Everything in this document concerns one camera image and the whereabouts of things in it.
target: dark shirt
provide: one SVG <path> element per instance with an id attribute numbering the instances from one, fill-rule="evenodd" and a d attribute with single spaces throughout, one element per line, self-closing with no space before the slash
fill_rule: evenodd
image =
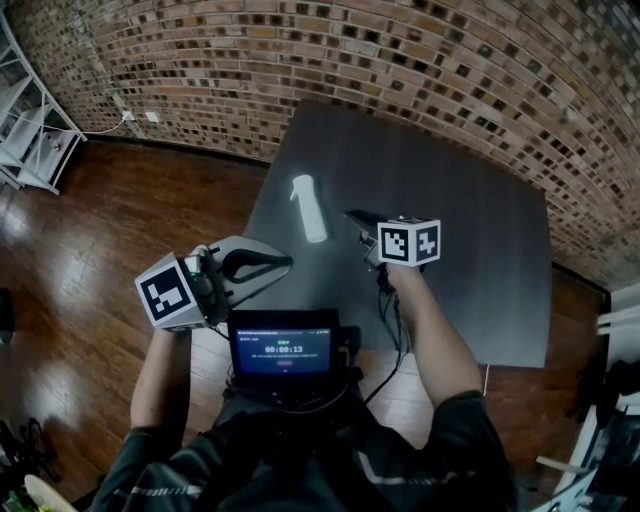
<path id="1" fill-rule="evenodd" d="M 478 392 L 435 410 L 422 450 L 378 424 L 356 394 L 312 416 L 237 413 L 177 452 L 163 432 L 134 429 L 92 511 L 517 508 Z"/>

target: wooden floor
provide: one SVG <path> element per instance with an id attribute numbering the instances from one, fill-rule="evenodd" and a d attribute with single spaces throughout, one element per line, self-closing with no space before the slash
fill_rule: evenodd
<path id="1" fill-rule="evenodd" d="M 11 289 L 17 332 L 0 346 L 0 417 L 38 418 L 58 450 L 60 492 L 95 487 L 128 429 L 129 399 L 151 328 L 134 278 L 170 251 L 242 233 L 264 171 L 208 156 L 90 142 L 70 163 L 62 195 L 0 189 L 0 287 Z M 536 455 L 566 460 L 577 435 L 567 417 L 579 372 L 596 353 L 600 294 L 554 274 L 545 370 L 491 367 L 490 414 L 516 469 Z M 361 354 L 372 389 L 393 354 Z M 215 418 L 229 365 L 209 332 L 194 337 L 186 439 Z M 379 420 L 415 444 L 432 410 L 407 358 L 372 402 Z"/>

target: small display screen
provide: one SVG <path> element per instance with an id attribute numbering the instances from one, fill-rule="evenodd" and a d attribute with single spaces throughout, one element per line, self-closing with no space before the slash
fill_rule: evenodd
<path id="1" fill-rule="evenodd" d="M 331 329 L 236 331 L 244 373 L 324 373 L 331 364 Z"/>

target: wall outlet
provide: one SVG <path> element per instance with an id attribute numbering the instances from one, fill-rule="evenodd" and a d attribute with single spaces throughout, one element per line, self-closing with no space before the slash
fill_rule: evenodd
<path id="1" fill-rule="evenodd" d="M 158 117 L 158 114 L 156 114 L 155 112 L 145 112 L 145 114 L 147 116 L 147 119 L 152 123 L 160 122 L 160 118 Z"/>

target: person's hand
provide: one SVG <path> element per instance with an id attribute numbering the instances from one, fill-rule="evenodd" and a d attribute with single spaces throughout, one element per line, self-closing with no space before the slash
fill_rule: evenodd
<path id="1" fill-rule="evenodd" d="M 422 273 L 419 267 L 406 267 L 387 263 L 387 272 L 389 273 L 389 283 L 396 290 L 416 280 L 422 281 Z"/>

